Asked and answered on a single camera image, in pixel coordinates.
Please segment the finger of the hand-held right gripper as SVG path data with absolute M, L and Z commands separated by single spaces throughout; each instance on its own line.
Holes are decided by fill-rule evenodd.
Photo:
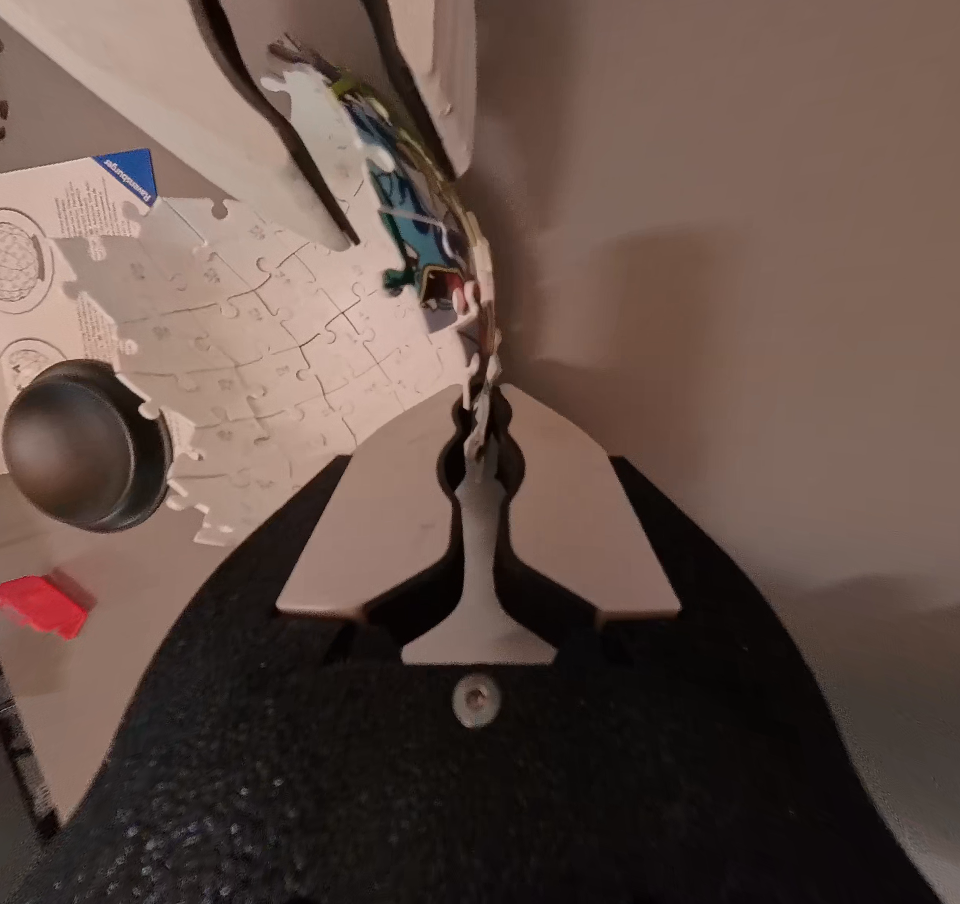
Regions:
M 331 250 L 359 237 L 220 0 L 1 0 L 2 19 L 211 184 Z
M 390 85 L 452 181 L 474 155 L 475 0 L 360 0 Z

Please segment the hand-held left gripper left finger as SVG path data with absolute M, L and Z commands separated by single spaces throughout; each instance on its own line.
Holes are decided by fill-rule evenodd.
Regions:
M 463 391 L 444 387 L 351 456 L 277 600 L 295 616 L 373 621 L 445 559 L 462 563 Z

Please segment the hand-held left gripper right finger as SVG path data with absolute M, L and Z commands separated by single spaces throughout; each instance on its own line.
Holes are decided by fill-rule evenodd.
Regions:
M 606 451 L 512 384 L 493 396 L 498 600 L 515 620 L 660 620 L 681 603 Z

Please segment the single puzzle piece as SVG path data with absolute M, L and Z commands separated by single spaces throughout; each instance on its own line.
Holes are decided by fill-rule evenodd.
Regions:
M 318 169 L 335 180 L 367 170 L 368 164 L 392 173 L 395 129 L 389 113 L 371 94 L 349 86 L 334 90 L 318 70 L 295 65 L 259 80 L 270 93 L 290 98 L 290 122 Z

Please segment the partly built puzzle ball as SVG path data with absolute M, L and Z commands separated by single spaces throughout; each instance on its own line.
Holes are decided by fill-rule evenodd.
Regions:
M 489 244 L 416 133 L 347 70 L 290 39 L 282 70 L 305 65 L 389 113 L 398 169 L 331 190 L 359 244 L 331 250 L 247 204 L 157 199 L 125 207 L 129 236 L 54 246 L 115 323 L 109 363 L 172 430 L 167 505 L 201 515 L 194 540 L 229 547 L 340 454 L 448 385 L 474 408 L 491 325 Z

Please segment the black round ball stand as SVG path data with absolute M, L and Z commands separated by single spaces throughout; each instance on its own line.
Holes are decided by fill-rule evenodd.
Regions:
M 47 517 L 90 533 L 146 522 L 168 493 L 173 439 L 108 364 L 70 359 L 12 401 L 2 454 L 16 489 Z

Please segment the white folded leaflet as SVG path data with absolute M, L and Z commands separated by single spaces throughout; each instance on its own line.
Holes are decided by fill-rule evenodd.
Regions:
M 129 236 L 126 204 L 158 197 L 150 151 L 138 149 L 1 175 L 2 410 L 40 372 L 72 358 L 112 363 L 115 323 L 82 296 L 55 241 Z

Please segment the red plastic block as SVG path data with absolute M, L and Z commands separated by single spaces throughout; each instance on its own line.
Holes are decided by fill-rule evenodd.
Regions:
M 1 582 L 2 614 L 18 626 L 75 640 L 86 626 L 96 596 L 62 569 Z

